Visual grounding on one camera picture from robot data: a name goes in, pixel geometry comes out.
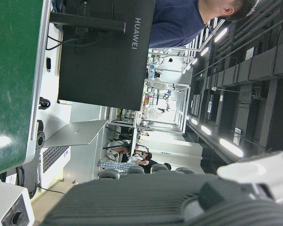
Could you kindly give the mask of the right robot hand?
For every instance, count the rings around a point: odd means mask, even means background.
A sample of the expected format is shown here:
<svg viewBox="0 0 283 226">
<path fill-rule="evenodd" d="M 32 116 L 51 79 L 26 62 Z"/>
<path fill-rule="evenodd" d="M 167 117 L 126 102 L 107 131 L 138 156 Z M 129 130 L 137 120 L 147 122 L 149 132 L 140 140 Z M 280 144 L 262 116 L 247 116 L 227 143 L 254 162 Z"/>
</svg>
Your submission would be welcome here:
<svg viewBox="0 0 283 226">
<path fill-rule="evenodd" d="M 219 167 L 216 174 L 157 165 L 150 174 L 74 186 L 44 226 L 283 226 L 283 151 Z"/>
</svg>

